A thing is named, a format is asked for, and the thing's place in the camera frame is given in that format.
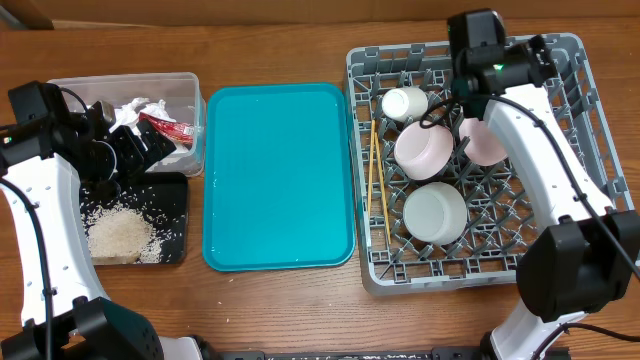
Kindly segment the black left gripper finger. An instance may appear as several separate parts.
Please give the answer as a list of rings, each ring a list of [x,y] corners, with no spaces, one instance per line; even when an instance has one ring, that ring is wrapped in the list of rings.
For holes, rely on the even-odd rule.
[[[119,126],[110,135],[109,144],[115,151],[119,175],[144,173],[144,147],[140,138],[128,126]]]
[[[146,163],[157,163],[176,150],[175,144],[156,130],[151,122],[139,120],[137,129],[140,131],[141,141],[146,147],[144,155]]]

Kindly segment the red sauce packet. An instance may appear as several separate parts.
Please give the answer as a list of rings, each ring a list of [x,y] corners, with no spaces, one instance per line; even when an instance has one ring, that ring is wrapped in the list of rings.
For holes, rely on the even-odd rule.
[[[140,113],[138,119],[149,122],[158,132],[174,142],[189,146],[194,143],[195,128],[192,125],[162,120],[146,113]]]

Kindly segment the white napkin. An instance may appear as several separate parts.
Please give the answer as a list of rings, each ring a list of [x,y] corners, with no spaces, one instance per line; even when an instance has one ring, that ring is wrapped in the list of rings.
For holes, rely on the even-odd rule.
[[[167,103],[164,99],[152,102],[149,98],[137,97],[129,103],[115,109],[115,123],[110,127],[109,131],[112,133],[119,126],[128,126],[131,128],[133,133],[140,138],[140,131],[137,129],[139,121],[138,115],[140,113],[146,113],[171,122],[186,123],[195,128],[193,124],[188,123],[186,120],[178,120],[176,116],[170,115],[167,110]],[[189,146],[174,141],[172,142],[176,146],[176,150],[170,154],[170,156],[173,157],[184,157],[193,148],[193,145]]]

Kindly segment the cooked white rice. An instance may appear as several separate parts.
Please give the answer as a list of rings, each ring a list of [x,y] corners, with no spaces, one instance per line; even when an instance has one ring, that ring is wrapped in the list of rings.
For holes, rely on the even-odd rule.
[[[96,265],[160,264],[181,249],[181,218],[161,208],[150,186],[127,188],[114,198],[83,187],[80,211]]]

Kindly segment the white cup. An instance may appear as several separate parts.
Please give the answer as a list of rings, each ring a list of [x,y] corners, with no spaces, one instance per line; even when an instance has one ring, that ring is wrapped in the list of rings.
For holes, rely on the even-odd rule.
[[[384,94],[381,106],[384,115],[392,120],[419,120],[429,107],[429,99],[417,87],[394,88]]]

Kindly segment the pink small bowl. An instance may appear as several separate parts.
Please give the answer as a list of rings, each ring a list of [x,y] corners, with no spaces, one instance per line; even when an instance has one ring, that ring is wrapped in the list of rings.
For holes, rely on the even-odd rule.
[[[418,122],[406,126],[394,146],[394,158],[413,180],[427,180],[438,174],[453,152],[453,136],[441,125],[424,129]]]

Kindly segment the grey bowl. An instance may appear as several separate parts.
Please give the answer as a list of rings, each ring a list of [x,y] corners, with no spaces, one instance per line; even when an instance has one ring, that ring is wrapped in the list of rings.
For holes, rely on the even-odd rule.
[[[466,203],[453,186],[443,182],[429,183],[406,198],[403,222],[415,239],[447,245],[456,241],[466,227]]]

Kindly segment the pink plate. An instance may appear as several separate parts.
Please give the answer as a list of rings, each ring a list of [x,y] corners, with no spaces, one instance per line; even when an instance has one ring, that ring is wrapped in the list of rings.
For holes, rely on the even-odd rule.
[[[485,121],[465,118],[459,127],[459,137],[469,139],[464,152],[480,166],[492,166],[507,158],[506,150]]]

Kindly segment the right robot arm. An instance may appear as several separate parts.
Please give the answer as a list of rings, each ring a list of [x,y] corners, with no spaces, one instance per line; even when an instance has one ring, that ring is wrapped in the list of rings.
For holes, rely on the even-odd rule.
[[[493,10],[447,21],[452,92],[506,150],[532,206],[538,237],[519,260],[520,300],[482,340],[491,359],[541,359],[584,318],[621,299],[639,275],[639,215],[618,211],[581,166],[548,99],[558,72],[542,36],[508,45]]]

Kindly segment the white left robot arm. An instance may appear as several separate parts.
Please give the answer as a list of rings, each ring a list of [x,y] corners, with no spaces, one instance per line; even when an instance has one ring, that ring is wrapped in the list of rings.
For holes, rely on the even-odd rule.
[[[144,166],[129,131],[110,134],[100,102],[71,112],[63,98],[15,100],[1,137],[1,189],[9,202],[24,280],[22,330],[6,359],[213,359],[201,337],[163,337],[105,294],[80,216],[80,184]]]

